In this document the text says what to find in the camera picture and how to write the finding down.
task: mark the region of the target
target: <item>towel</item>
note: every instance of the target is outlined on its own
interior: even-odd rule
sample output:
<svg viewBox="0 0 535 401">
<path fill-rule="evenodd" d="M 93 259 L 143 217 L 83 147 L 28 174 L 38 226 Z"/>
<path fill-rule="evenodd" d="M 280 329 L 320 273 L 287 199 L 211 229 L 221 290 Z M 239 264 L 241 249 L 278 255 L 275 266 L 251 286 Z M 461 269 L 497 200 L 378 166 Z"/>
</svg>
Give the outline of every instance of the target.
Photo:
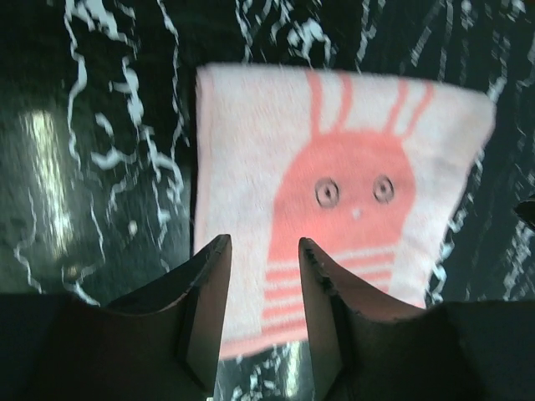
<svg viewBox="0 0 535 401">
<path fill-rule="evenodd" d="M 194 247 L 232 236 L 221 357 L 307 337 L 298 240 L 425 307 L 466 177 L 494 125 L 445 84 L 269 66 L 197 77 Z"/>
</svg>

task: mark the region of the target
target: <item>cartoon eye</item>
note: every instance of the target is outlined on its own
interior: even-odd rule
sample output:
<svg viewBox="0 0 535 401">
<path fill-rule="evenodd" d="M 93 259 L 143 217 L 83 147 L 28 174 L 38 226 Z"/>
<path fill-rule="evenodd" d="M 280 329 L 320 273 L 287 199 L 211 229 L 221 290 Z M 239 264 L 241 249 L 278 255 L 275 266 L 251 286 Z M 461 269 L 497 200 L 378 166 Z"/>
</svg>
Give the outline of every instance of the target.
<svg viewBox="0 0 535 401">
<path fill-rule="evenodd" d="M 375 179 L 374 196 L 379 203 L 390 203 L 394 199 L 394 185 L 386 175 Z"/>
<path fill-rule="evenodd" d="M 316 183 L 316 201 L 325 209 L 335 207 L 340 199 L 340 191 L 336 182 L 330 178 L 322 178 Z"/>
</svg>

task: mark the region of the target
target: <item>folded cloth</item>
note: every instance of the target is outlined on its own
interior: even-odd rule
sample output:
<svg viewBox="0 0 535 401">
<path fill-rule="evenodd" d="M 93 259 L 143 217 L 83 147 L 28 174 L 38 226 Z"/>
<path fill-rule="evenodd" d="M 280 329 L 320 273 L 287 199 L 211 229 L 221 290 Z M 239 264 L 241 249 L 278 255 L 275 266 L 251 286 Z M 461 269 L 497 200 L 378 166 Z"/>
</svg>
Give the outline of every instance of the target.
<svg viewBox="0 0 535 401">
<path fill-rule="evenodd" d="M 466 177 L 494 125 L 484 95 L 397 77 L 211 65 L 197 78 L 195 248 L 232 236 L 221 356 L 307 337 L 298 240 L 425 307 Z"/>
</svg>

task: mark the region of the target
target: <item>pink stripe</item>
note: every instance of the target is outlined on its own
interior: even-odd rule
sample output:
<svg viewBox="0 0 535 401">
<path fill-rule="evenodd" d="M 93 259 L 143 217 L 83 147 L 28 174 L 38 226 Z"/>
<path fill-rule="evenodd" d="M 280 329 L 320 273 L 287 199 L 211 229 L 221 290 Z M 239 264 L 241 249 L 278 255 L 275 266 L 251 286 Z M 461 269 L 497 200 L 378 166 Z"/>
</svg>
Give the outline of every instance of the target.
<svg viewBox="0 0 535 401">
<path fill-rule="evenodd" d="M 274 301 L 287 297 L 296 297 L 297 295 L 301 295 L 301 286 L 274 288 L 264 292 L 264 297 L 268 301 Z"/>
<path fill-rule="evenodd" d="M 277 305 L 276 307 L 266 307 L 262 312 L 262 318 L 269 319 L 282 315 L 289 315 L 296 312 L 304 312 L 303 302 L 292 303 L 290 305 Z"/>
<path fill-rule="evenodd" d="M 379 291 L 382 291 L 384 292 L 385 294 L 388 294 L 388 285 L 386 284 L 383 284 L 382 286 L 374 286 L 375 288 L 377 288 Z"/>
<path fill-rule="evenodd" d="M 262 326 L 262 334 L 277 334 L 287 330 L 296 330 L 307 328 L 307 322 L 304 319 L 292 320 L 290 322 L 282 322 L 271 325 Z"/>
<path fill-rule="evenodd" d="M 389 280 L 392 278 L 392 271 L 391 270 L 377 270 L 375 272 L 366 272 L 366 273 L 360 273 L 358 268 L 350 269 L 350 272 L 355 274 L 357 277 L 362 278 L 363 280 L 366 280 L 367 282 L 380 282 L 383 280 Z"/>
<path fill-rule="evenodd" d="M 345 268 L 348 270 L 353 270 L 357 267 L 362 266 L 373 266 L 373 265 L 382 265 L 389 262 L 393 262 L 395 259 L 394 252 L 382 253 L 379 255 L 373 256 L 363 256 L 363 257 L 354 257 L 344 261 Z M 266 272 L 266 281 L 267 282 L 286 282 L 290 280 L 298 280 L 301 278 L 301 274 L 298 268 L 293 269 L 272 269 Z"/>
</svg>

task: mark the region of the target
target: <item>white veining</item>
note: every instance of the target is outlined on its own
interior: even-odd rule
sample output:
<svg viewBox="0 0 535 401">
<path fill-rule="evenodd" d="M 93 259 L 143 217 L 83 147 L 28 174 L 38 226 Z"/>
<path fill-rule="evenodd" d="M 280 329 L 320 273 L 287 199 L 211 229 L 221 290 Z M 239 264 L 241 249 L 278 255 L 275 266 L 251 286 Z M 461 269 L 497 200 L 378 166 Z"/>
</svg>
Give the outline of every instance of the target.
<svg viewBox="0 0 535 401">
<path fill-rule="evenodd" d="M 453 3 L 451 0 L 446 0 L 446 33 L 441 48 L 441 63 L 438 70 L 437 80 L 439 82 L 444 80 L 446 76 L 446 61 L 448 58 L 448 45 L 450 44 L 451 31 L 453 29 Z"/>
<path fill-rule="evenodd" d="M 178 48 L 179 48 L 179 35 L 178 31 L 176 30 L 175 25 L 173 24 L 171 18 L 167 14 L 166 6 L 162 2 L 162 0 L 158 0 L 158 5 L 160 6 L 160 10 L 162 13 L 162 16 L 164 18 L 164 24 L 166 26 L 166 29 L 173 35 L 173 38 L 175 39 L 175 48 L 173 49 L 173 99 L 172 99 L 172 106 L 173 110 L 175 111 L 176 115 L 176 127 L 173 131 L 173 140 L 171 143 L 171 162 L 173 164 L 173 174 L 175 176 L 175 180 L 168 179 L 168 188 L 167 188 L 167 198 L 171 202 L 171 204 L 176 208 L 178 205 L 181 204 L 181 192 L 184 188 L 184 183 L 182 181 L 182 176 L 180 173 L 180 169 L 178 169 L 178 164 L 176 163 L 176 144 L 178 142 L 178 139 L 182 135 L 183 127 L 184 127 L 184 115 L 182 114 L 181 107 L 184 106 L 184 104 L 180 104 L 180 99 L 178 96 Z"/>
<path fill-rule="evenodd" d="M 334 49 L 331 39 L 327 36 L 318 21 L 309 18 L 305 23 L 293 23 L 293 27 L 286 37 L 290 48 L 288 51 L 311 63 L 310 50 L 315 42 L 324 44 L 324 65 L 329 66 Z"/>
<path fill-rule="evenodd" d="M 522 265 L 532 254 L 529 249 L 532 238 L 533 231 L 519 221 L 515 227 L 515 234 L 511 239 L 511 244 L 506 249 L 507 262 L 510 263 L 512 269 L 503 279 L 503 286 L 505 287 L 504 301 L 509 301 L 512 289 L 518 284 L 519 277 L 524 273 Z"/>
<path fill-rule="evenodd" d="M 517 81 L 517 96 L 522 94 L 524 88 L 529 88 L 535 84 L 535 33 L 532 36 L 532 45 L 527 51 L 527 61 L 532 65 L 529 75 L 522 80 Z"/>
<path fill-rule="evenodd" d="M 161 169 L 169 170 L 173 173 L 175 178 L 174 187 L 171 188 L 175 193 L 175 198 L 180 201 L 180 194 L 184 189 L 184 181 L 182 174 L 176 162 L 169 156 L 161 153 L 156 146 L 155 141 L 152 139 L 154 136 L 154 130 L 151 127 L 143 127 L 141 131 L 141 138 L 146 141 L 149 147 L 149 160 L 152 164 L 152 168 L 156 174 L 157 182 L 161 182 Z"/>
<path fill-rule="evenodd" d="M 29 286 L 35 288 L 40 294 L 44 293 L 43 289 L 41 288 L 41 284 L 33 278 L 32 275 L 32 267 L 30 266 L 30 262 L 28 259 L 21 255 L 21 251 L 23 249 L 29 248 L 33 243 L 35 242 L 35 235 L 37 233 L 37 215 L 35 213 L 35 207 L 33 204 L 33 197 L 32 193 L 30 192 L 30 189 L 28 189 L 28 200 L 30 203 L 30 212 L 32 213 L 32 230 L 30 231 L 28 237 L 21 240 L 17 246 L 15 246 L 15 249 L 13 250 L 13 255 L 15 256 L 15 259 L 24 266 L 24 269 L 26 270 L 26 281 Z"/>
<path fill-rule="evenodd" d="M 130 234 L 130 237 L 133 237 L 137 234 L 137 221 L 135 220 L 130 220 L 130 222 L 128 223 L 128 233 Z"/>
<path fill-rule="evenodd" d="M 132 189 L 137 184 L 139 175 L 140 171 L 134 169 L 134 172 L 126 174 L 121 181 L 112 185 L 108 206 L 106 207 L 106 221 L 108 224 L 111 222 L 112 211 L 117 211 L 117 195 Z"/>
<path fill-rule="evenodd" d="M 123 152 L 117 150 L 114 146 L 111 147 L 106 155 L 91 152 L 91 160 L 101 170 L 112 170 L 121 162 L 131 165 L 136 161 L 136 159 L 136 153 L 133 153 L 132 155 L 125 155 Z"/>
<path fill-rule="evenodd" d="M 137 77 L 137 73 L 132 68 L 130 68 L 130 62 L 130 57 L 123 57 L 122 68 L 126 82 L 113 82 L 112 87 L 117 92 L 121 92 L 122 94 L 128 95 L 126 100 L 128 114 L 130 115 L 130 120 L 132 121 L 132 124 L 137 129 L 139 129 L 141 125 L 141 120 L 143 119 L 143 114 L 145 113 L 145 109 L 143 108 L 143 102 L 141 102 L 140 96 L 138 95 L 140 81 Z"/>
<path fill-rule="evenodd" d="M 293 10 L 293 4 L 289 2 L 288 0 L 275 0 L 275 1 L 276 1 L 276 4 L 279 5 L 280 16 L 278 18 L 278 21 L 275 22 L 271 26 L 270 39 L 272 43 L 277 43 L 277 33 L 280 30 L 280 28 L 282 28 L 283 26 L 285 26 L 287 23 L 290 22 L 290 12 L 292 12 Z"/>
<path fill-rule="evenodd" d="M 103 115 L 102 113 L 97 113 L 94 115 L 94 120 L 99 127 L 102 127 L 104 129 L 104 131 L 110 138 L 113 138 L 114 129 L 112 128 L 110 121 L 106 118 L 105 115 Z"/>
<path fill-rule="evenodd" d="M 508 7 L 507 15 L 501 13 L 502 18 L 506 19 L 505 28 L 502 29 L 502 32 L 499 33 L 496 29 L 492 31 L 492 40 L 494 42 L 494 47 L 491 51 L 492 57 L 499 61 L 500 63 L 500 76 L 497 77 L 493 82 L 489 79 L 487 96 L 494 102 L 497 103 L 500 95 L 503 92 L 507 84 L 507 61 L 509 59 L 509 52 L 511 49 L 511 43 L 507 32 L 510 30 L 511 24 L 517 21 L 518 16 L 521 13 L 526 12 L 524 3 L 520 0 L 513 1 L 511 4 L 507 2 L 502 6 Z"/>
<path fill-rule="evenodd" d="M 464 226 L 465 219 L 468 217 L 470 212 L 469 209 L 473 209 L 474 197 L 482 182 L 484 159 L 485 150 L 481 149 L 477 153 L 477 157 L 474 160 L 475 170 L 471 174 L 471 183 L 465 189 L 465 194 L 461 199 L 460 205 L 457 207 L 455 215 L 450 219 L 450 221 L 448 221 L 448 228 L 453 235 L 461 231 L 461 228 Z M 433 304 L 443 302 L 441 293 L 447 280 L 447 273 L 443 263 L 448 257 L 450 257 L 451 253 L 455 249 L 455 242 L 453 241 L 453 238 L 450 237 L 451 234 L 446 235 L 446 238 L 449 238 L 449 240 L 445 239 L 441 244 L 441 254 L 439 260 L 437 261 L 436 265 L 433 266 L 432 273 L 438 282 L 433 289 L 427 289 Z"/>
<path fill-rule="evenodd" d="M 114 5 L 127 17 L 135 19 L 135 10 L 132 7 L 127 7 L 118 0 L 114 0 Z"/>
<path fill-rule="evenodd" d="M 97 28 L 111 40 L 134 46 L 133 42 L 124 33 L 119 32 L 114 14 L 104 7 L 102 0 L 78 1 L 76 9 L 78 17 L 88 24 L 89 31 Z M 134 11 L 133 8 L 128 9 L 124 6 L 122 9 L 129 10 L 130 13 Z"/>
<path fill-rule="evenodd" d="M 100 306 L 100 302 L 92 298 L 85 290 L 82 288 L 82 283 L 84 279 L 95 272 L 94 266 L 87 266 L 82 268 L 79 277 L 74 282 L 69 282 L 65 277 L 68 275 L 64 266 L 61 268 L 61 281 L 64 285 L 64 288 L 68 291 L 76 294 L 82 301 L 88 303 L 89 305 Z"/>
<path fill-rule="evenodd" d="M 104 236 L 102 234 L 102 230 L 100 230 L 100 225 L 97 221 L 97 216 L 94 213 L 94 195 L 91 194 L 91 220 L 94 223 L 94 228 L 97 231 L 97 237 L 99 238 L 99 249 L 100 249 L 100 255 L 102 256 L 102 262 L 106 262 L 106 254 L 104 253 Z"/>
<path fill-rule="evenodd" d="M 158 217 L 158 223 L 160 224 L 160 235 L 158 236 L 158 249 L 161 250 L 161 245 L 164 242 L 167 234 L 167 223 L 171 219 L 171 214 L 168 210 L 163 209 L 160 206 L 158 188 L 156 183 L 152 181 L 152 192 L 154 193 L 155 203 L 156 203 L 156 215 Z"/>
<path fill-rule="evenodd" d="M 431 28 L 433 22 L 436 20 L 436 18 L 441 13 L 442 8 L 445 6 L 444 0 L 435 0 L 435 3 L 430 8 L 429 12 L 426 14 L 424 21 L 422 23 L 422 33 L 420 37 L 418 38 L 418 41 L 416 42 L 416 45 L 410 50 L 410 63 L 413 67 L 418 66 L 418 62 L 420 61 L 420 56 L 422 52 L 424 51 L 424 47 L 427 44 L 427 41 L 429 40 L 429 37 L 431 35 Z M 406 69 L 406 61 L 401 63 L 400 66 L 400 73 L 403 74 Z"/>
<path fill-rule="evenodd" d="M 461 26 L 463 28 L 464 35 L 462 37 L 462 55 L 461 55 L 461 76 L 459 77 L 459 83 L 464 85 L 466 83 L 466 64 L 470 57 L 470 47 L 468 44 L 468 33 L 473 28 L 477 20 L 477 12 L 472 11 L 471 0 L 463 0 L 461 4 Z"/>
<path fill-rule="evenodd" d="M 236 15 L 236 21 L 242 31 L 243 39 L 245 40 L 243 49 L 243 62 L 246 63 L 251 59 L 252 52 L 252 35 L 250 33 L 251 24 L 247 20 L 247 11 L 251 7 L 252 0 L 235 0 L 234 13 Z"/>
<path fill-rule="evenodd" d="M 383 13 L 383 8 L 385 8 L 386 0 L 378 0 L 377 6 L 377 20 L 379 20 L 381 14 Z M 357 59 L 355 60 L 355 67 L 357 71 L 360 72 L 360 63 L 366 55 L 366 49 L 368 48 L 369 41 L 375 37 L 377 34 L 377 26 L 372 23 L 369 28 L 369 0 L 364 0 L 362 2 L 362 18 L 360 19 L 360 45 L 359 51 L 357 52 Z"/>
<path fill-rule="evenodd" d="M 76 53 L 76 49 L 78 48 L 78 40 L 76 39 L 76 36 L 74 35 L 74 31 L 71 26 L 71 22 L 73 21 L 74 16 L 85 20 L 86 17 L 84 14 L 84 8 L 78 10 L 78 8 L 75 7 L 74 0 L 66 0 L 64 24 L 70 36 L 71 57 L 78 64 L 78 78 L 76 79 L 76 82 L 73 84 L 72 88 L 69 91 L 69 104 L 67 106 L 67 126 L 69 129 L 69 153 L 73 157 L 73 159 L 76 161 L 76 164 L 78 166 L 78 171 L 81 171 L 82 160 L 80 159 L 80 155 L 78 151 L 76 150 L 76 142 L 78 139 L 76 137 L 76 132 L 74 132 L 74 129 L 73 129 L 73 107 L 74 107 L 74 99 L 85 89 L 85 86 L 87 85 L 87 70 L 85 69 L 84 56 Z"/>
<path fill-rule="evenodd" d="M 164 261 L 163 259 L 160 259 L 160 264 L 164 268 L 166 273 L 171 271 L 171 268 L 169 267 L 169 264 L 166 261 Z"/>
</svg>

